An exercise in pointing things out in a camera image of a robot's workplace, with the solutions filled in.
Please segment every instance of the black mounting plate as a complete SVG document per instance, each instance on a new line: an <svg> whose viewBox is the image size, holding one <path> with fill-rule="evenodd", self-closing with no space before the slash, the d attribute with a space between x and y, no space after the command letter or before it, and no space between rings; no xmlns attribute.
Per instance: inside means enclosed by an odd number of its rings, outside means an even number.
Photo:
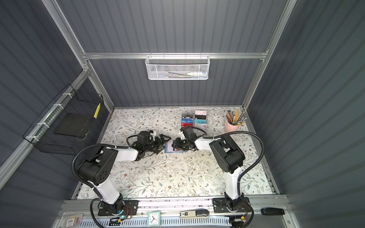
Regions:
<svg viewBox="0 0 365 228"><path fill-rule="evenodd" d="M138 209L138 200L123 200L123 201L125 204L124 206L132 208L132 215L136 215L137 209ZM105 208L102 208L102 209L99 208L99 212L97 213L97 215L98 216L113 216ZM123 213L120 214L119 216L122 216L122 215L127 215L127 210L124 210Z"/></svg>
<svg viewBox="0 0 365 228"><path fill-rule="evenodd" d="M250 200L248 197L244 197L247 203L250 203ZM228 213L230 212L226 206L225 198L219 197L219 198L213 198L212 201L215 200L218 202L218 205L214 205L214 213ZM251 212L251 209L246 206L244 207L246 212ZM240 207L236 212L245 212L242 207Z"/></svg>

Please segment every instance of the clock face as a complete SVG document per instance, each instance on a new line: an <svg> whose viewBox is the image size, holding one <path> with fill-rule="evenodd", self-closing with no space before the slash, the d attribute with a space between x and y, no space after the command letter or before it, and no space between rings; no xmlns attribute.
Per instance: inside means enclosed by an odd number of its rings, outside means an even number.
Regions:
<svg viewBox="0 0 365 228"><path fill-rule="evenodd" d="M150 226L160 224L160 214L158 212L152 212L148 214L148 224Z"/></svg>

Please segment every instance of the floral tablecloth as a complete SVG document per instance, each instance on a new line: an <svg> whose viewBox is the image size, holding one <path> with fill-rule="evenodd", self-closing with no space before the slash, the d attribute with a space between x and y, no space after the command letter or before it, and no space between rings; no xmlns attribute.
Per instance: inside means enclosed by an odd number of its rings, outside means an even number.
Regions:
<svg viewBox="0 0 365 228"><path fill-rule="evenodd" d="M143 108L115 109L102 143L126 146L126 138L143 130L156 130L177 138L181 128L181 113L206 110L209 136L224 133L225 112L240 107L211 108ZM245 124L241 130L247 130ZM244 151L243 169L258 157L252 139L247 135L232 138ZM124 198L220 196L225 191L224 172L210 151L188 151L152 155L137 162L116 162L110 173L114 186ZM272 194L261 163L241 179L244 194ZM97 197L88 186L82 185L78 199Z"/></svg>

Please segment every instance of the pink cup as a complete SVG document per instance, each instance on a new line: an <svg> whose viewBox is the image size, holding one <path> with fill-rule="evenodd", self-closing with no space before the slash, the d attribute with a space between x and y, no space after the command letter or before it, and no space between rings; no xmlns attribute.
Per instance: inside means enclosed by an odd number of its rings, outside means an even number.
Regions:
<svg viewBox="0 0 365 228"><path fill-rule="evenodd" d="M226 126L224 127L224 132L228 133L228 132L232 132L232 131L238 131L240 126L241 125L237 125L237 126L232 125L232 124L228 123L228 120L226 120Z"/></svg>

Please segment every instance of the alarm clock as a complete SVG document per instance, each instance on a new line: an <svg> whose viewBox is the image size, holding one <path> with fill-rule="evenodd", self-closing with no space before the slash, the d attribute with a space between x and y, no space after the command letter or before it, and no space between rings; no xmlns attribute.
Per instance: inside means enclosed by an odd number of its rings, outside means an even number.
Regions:
<svg viewBox="0 0 365 228"><path fill-rule="evenodd" d="M161 225L161 212L155 211L148 213L147 226L156 227Z"/></svg>

